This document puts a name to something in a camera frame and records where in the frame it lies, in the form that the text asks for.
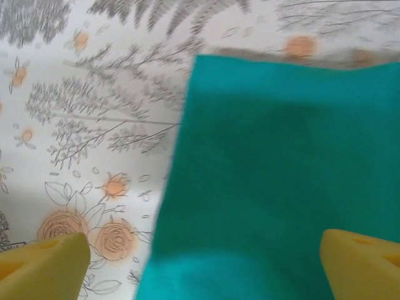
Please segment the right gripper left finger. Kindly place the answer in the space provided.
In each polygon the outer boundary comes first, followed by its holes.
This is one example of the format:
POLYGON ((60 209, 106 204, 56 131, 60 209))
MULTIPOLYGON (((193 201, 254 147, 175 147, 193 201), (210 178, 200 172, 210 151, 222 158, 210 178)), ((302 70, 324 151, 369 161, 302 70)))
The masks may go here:
POLYGON ((83 233, 4 251, 1 299, 77 299, 89 262, 89 244, 83 233))

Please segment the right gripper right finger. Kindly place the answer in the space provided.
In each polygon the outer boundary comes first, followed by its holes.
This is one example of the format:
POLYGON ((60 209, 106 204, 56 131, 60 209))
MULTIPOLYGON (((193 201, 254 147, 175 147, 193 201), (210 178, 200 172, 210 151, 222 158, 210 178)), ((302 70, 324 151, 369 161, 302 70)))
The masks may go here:
POLYGON ((335 299, 399 299, 396 242, 328 229, 321 239, 321 263, 335 299))

